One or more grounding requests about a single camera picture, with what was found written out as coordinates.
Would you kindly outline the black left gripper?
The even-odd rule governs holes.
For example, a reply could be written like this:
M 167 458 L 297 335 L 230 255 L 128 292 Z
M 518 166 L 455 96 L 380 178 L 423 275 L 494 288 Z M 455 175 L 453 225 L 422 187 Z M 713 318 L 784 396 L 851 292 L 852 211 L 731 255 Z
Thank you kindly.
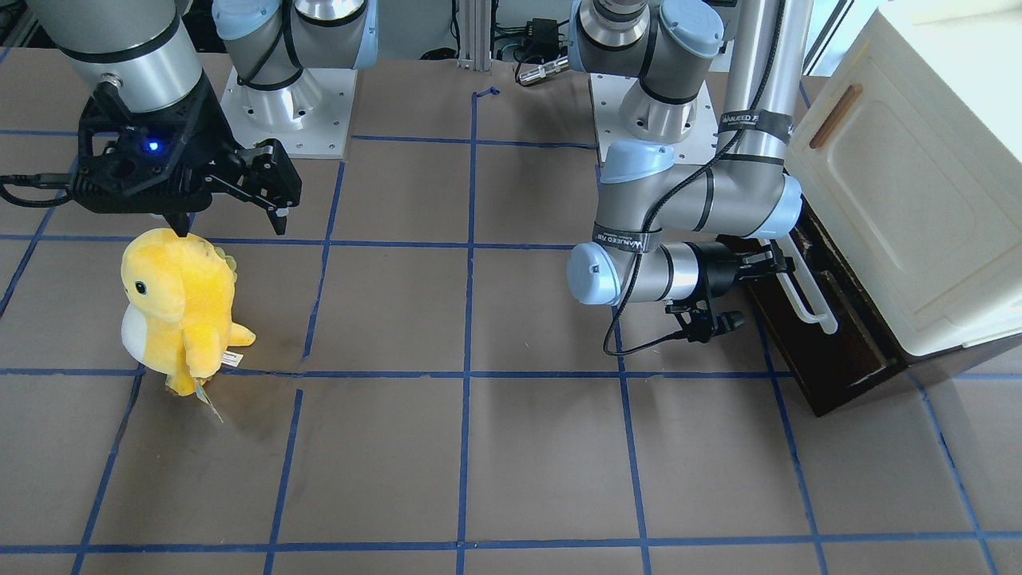
M 780 245 L 766 244 L 758 250 L 737 252 L 727 245 L 712 243 L 689 243 L 698 263 L 697 283 L 687 301 L 696 303 L 704 299 L 715 299 L 730 291 L 739 283 L 754 283 L 766 278 L 794 272 L 795 262 L 782 252 Z M 745 323 L 742 312 L 713 312 L 695 305 L 676 302 L 669 304 L 671 314 L 679 323 L 679 330 L 669 339 L 686 339 L 691 343 L 708 343 L 712 338 L 736 331 Z

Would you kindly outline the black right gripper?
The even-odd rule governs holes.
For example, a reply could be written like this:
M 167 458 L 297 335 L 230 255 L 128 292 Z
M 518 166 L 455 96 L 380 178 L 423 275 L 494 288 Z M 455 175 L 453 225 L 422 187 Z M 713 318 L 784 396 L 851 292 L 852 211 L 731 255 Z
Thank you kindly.
M 190 212 L 212 202 L 210 166 L 214 192 L 256 204 L 284 236 L 289 210 L 300 204 L 300 175 L 277 139 L 238 147 L 206 73 L 181 101 L 149 113 L 130 112 L 120 88 L 99 81 L 79 121 L 67 196 L 100 214 L 164 215 L 187 237 Z

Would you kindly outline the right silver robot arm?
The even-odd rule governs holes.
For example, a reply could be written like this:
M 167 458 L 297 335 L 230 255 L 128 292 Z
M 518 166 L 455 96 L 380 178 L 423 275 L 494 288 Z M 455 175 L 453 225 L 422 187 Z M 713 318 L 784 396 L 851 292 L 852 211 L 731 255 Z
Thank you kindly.
M 235 70 L 219 101 L 174 1 L 30 1 L 91 89 L 69 176 L 4 177 L 65 190 L 99 214 L 151 214 L 178 236 L 230 194 L 286 232 L 301 179 L 291 153 L 342 119 L 316 70 L 378 58 L 375 1 L 215 1 L 212 19 Z

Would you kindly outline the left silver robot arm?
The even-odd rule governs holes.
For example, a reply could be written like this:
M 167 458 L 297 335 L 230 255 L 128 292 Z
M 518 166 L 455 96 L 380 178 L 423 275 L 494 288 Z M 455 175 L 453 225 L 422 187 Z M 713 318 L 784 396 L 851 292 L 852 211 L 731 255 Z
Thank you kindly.
M 740 312 L 713 302 L 738 284 L 792 272 L 777 239 L 802 212 L 787 175 L 810 1 L 741 1 L 727 25 L 705 1 L 576 1 L 570 68 L 631 77 L 620 117 L 628 137 L 607 146 L 591 240 L 572 249 L 567 284 L 580 304 L 664 303 L 668 341 L 705 343 L 738 330 Z M 734 53 L 716 142 L 704 163 L 679 159 L 683 121 L 727 38 Z

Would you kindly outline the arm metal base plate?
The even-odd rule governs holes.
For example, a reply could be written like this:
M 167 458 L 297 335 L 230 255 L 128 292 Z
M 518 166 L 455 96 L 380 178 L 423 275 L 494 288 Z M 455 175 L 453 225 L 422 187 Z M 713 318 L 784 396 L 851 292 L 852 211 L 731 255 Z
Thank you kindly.
M 601 164 L 609 146 L 621 139 L 672 145 L 679 164 L 704 164 L 715 155 L 718 117 L 706 83 L 693 101 L 682 105 L 655 101 L 634 77 L 592 73 L 590 86 Z
M 220 106 L 244 147 L 280 141 L 292 159 L 343 158 L 358 70 L 305 69 L 291 86 L 259 91 L 231 69 Z

